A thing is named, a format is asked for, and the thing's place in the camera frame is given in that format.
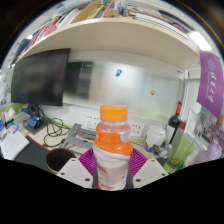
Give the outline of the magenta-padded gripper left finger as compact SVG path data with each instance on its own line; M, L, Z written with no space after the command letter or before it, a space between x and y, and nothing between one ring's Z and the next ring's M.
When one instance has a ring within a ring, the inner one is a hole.
M84 188L97 188L98 175L93 150L89 149L79 158L69 159L57 175Z

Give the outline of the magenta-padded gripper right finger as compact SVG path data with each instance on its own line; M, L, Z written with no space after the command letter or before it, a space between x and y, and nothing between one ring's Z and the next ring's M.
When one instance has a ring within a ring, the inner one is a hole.
M146 158L137 149L133 150L128 171L128 188L135 189L157 181L168 173L155 159Z

